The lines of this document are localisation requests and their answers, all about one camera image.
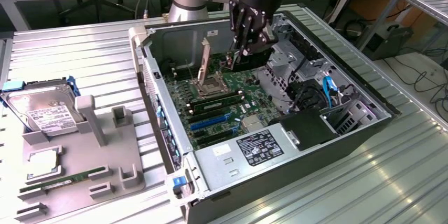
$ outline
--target hard drive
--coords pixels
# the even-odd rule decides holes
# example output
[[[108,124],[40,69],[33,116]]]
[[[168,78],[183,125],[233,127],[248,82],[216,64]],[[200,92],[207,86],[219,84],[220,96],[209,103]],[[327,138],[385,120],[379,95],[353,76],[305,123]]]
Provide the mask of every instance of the hard drive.
[[[41,82],[7,82],[0,91],[0,100],[25,125],[29,132],[43,131],[56,136],[77,130],[76,123],[85,119],[75,110],[75,80]]]

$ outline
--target metal table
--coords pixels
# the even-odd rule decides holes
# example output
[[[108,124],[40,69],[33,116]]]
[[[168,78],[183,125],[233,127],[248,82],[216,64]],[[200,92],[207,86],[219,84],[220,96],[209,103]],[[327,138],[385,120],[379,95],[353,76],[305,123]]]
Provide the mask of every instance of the metal table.
[[[296,5],[289,10],[403,112],[389,127],[344,159],[316,171],[213,223],[385,223],[448,221],[448,129],[384,75],[368,58]],[[212,17],[227,16],[217,12]],[[152,19],[148,23],[160,23]],[[136,87],[127,30],[141,20],[16,33],[7,41],[8,78],[27,81],[77,77],[83,94],[96,97],[97,113],[125,104],[133,111],[147,188],[137,194],[81,209],[45,223],[183,223],[163,185],[164,167]],[[20,126],[1,117],[0,173],[20,160]],[[15,173],[0,174],[0,222],[8,223],[19,200]]]
[[[400,0],[391,0],[387,4],[384,11],[381,12],[372,28],[367,33],[363,34],[360,41],[357,43],[357,48],[363,51],[365,45],[368,44],[379,26],[384,23],[387,15],[389,15],[393,8],[396,8],[396,4]],[[423,12],[425,12],[431,17],[433,17],[440,23],[448,26],[448,0],[405,0],[412,7],[419,8]],[[407,15],[411,9],[404,11],[397,20],[403,20],[403,17]]]

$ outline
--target warning label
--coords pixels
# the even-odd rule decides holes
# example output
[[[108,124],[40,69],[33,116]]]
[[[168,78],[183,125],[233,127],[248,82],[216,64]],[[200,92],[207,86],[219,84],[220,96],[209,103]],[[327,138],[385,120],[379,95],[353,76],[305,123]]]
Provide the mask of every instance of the warning label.
[[[284,153],[269,130],[236,140],[236,142],[251,166],[264,163]]]
[[[59,131],[76,125],[65,105],[27,111],[27,115],[44,133]]]

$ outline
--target motherboard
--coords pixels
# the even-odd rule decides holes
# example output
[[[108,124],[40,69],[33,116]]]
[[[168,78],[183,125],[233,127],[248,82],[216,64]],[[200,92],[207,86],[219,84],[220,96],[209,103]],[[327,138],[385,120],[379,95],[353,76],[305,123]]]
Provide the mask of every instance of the motherboard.
[[[209,73],[223,80],[227,91],[211,97],[200,94],[195,71],[189,72],[187,80],[167,76],[165,84],[195,150],[265,127],[281,115],[255,70],[232,72],[213,60]]]

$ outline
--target hard drive label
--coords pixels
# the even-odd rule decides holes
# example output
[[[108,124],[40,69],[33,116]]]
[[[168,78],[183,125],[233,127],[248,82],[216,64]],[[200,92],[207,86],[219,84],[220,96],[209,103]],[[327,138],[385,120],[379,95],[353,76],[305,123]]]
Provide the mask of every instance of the hard drive label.
[[[65,105],[27,111],[27,115],[44,133],[76,126]]]
[[[236,143],[251,166],[256,166],[284,154],[269,130],[236,140]]]

